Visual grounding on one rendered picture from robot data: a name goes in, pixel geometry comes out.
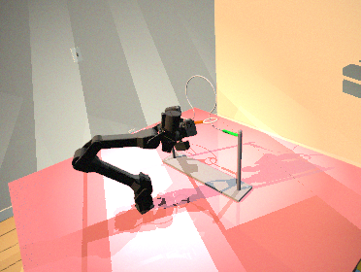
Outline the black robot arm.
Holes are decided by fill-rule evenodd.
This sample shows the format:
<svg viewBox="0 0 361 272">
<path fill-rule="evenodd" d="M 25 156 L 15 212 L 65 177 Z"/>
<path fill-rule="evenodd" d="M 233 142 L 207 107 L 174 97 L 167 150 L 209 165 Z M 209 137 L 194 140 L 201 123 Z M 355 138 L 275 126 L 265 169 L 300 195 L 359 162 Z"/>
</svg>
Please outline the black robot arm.
<svg viewBox="0 0 361 272">
<path fill-rule="evenodd" d="M 162 152 L 171 153 L 172 147 L 180 138 L 178 129 L 180 129 L 182 139 L 197 135 L 194 120 L 185 119 L 184 122 L 180 121 L 181 113 L 170 110 L 161 113 L 161 123 L 158 123 L 153 128 L 130 134 L 95 135 L 82 148 L 75 151 L 72 166 L 77 171 L 84 173 L 95 172 L 131 187 L 134 190 L 136 204 L 134 206 L 141 214 L 144 214 L 154 207 L 150 177 L 143 172 L 138 175 L 131 174 L 101 160 L 96 154 L 104 149 L 127 147 L 154 150 L 159 146 L 160 142 Z"/>
</svg>

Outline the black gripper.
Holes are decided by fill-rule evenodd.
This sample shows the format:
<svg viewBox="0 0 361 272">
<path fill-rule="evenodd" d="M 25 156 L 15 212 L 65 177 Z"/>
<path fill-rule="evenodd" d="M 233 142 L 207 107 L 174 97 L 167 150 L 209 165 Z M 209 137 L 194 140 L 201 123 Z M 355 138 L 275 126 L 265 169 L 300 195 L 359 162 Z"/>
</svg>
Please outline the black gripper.
<svg viewBox="0 0 361 272">
<path fill-rule="evenodd" d="M 168 107 L 165 109 L 165 112 L 170 111 L 170 110 L 178 111 L 178 112 L 180 112 L 180 115 L 181 115 L 181 106 Z M 183 118 L 180 118 L 180 122 L 184 122 Z M 175 144 L 175 149 L 178 152 L 179 151 L 187 151 L 190 148 L 189 141 L 188 140 L 186 140 L 184 142 L 182 141 L 180 129 L 178 129 L 178 133 L 180 135 L 180 138 Z"/>
</svg>

